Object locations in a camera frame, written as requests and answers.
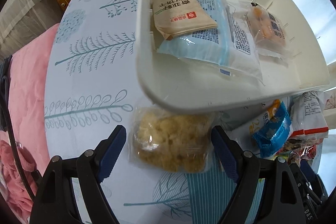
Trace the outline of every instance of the white package with red stripe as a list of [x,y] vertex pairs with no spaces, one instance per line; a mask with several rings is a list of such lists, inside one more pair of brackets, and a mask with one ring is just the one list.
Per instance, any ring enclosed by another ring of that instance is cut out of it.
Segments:
[[328,92],[309,91],[300,95],[291,108],[292,139],[328,138],[328,126],[322,111],[330,99]]

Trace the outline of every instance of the pink fabric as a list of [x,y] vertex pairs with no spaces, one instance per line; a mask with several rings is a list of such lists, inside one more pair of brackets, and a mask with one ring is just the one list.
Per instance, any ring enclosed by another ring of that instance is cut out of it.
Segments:
[[[31,153],[42,175],[50,161],[44,131],[44,88],[58,26],[14,53],[9,69],[8,108],[15,140]],[[7,133],[2,132],[0,138],[8,142]]]
[[[36,194],[37,186],[30,173],[35,170],[35,161],[25,149],[18,147],[17,150],[28,183],[33,193]],[[0,160],[3,163],[3,176],[8,188],[7,204],[16,212],[19,218],[27,222],[27,218],[32,211],[33,202],[16,170],[11,146],[4,140],[0,141]]]

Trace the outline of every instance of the black cable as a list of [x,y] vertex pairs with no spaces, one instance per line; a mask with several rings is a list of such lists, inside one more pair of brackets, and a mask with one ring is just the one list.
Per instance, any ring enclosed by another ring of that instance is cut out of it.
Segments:
[[32,191],[32,189],[30,188],[30,185],[28,183],[28,180],[26,178],[25,172],[22,168],[21,162],[20,162],[20,158],[19,158],[19,154],[17,152],[17,148],[16,148],[16,143],[15,143],[15,138],[14,138],[14,132],[13,132],[13,126],[12,126],[12,121],[11,121],[11,116],[9,115],[9,110],[7,107],[7,103],[4,99],[4,97],[2,95],[0,95],[0,107],[3,111],[3,115],[5,117],[5,122],[7,125],[7,130],[8,130],[8,136],[9,136],[9,142],[10,142],[10,146],[12,148],[13,151],[13,156],[14,156],[14,161],[15,161],[15,165],[16,168],[19,172],[19,175],[21,177],[21,180],[28,192],[28,195],[30,196],[31,200],[34,201],[35,195]]

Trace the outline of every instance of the white plastic bin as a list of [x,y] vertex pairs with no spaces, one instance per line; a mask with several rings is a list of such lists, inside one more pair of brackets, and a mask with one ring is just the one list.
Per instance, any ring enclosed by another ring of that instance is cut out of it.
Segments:
[[329,84],[320,46],[292,0],[244,1],[257,2],[281,20],[295,56],[288,66],[259,56],[264,85],[248,77],[222,76],[208,65],[189,64],[156,53],[153,45],[163,38],[152,22],[151,0],[138,0],[137,74],[145,94],[154,103],[183,113],[225,110]]

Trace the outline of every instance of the pink bed sheet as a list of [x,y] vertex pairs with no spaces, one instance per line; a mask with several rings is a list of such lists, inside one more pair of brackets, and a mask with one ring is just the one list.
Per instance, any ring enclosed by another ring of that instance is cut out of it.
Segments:
[[[50,161],[44,130],[44,88],[56,24],[13,54],[8,108],[15,139],[31,153],[44,174]],[[8,142],[8,134],[0,133]]]

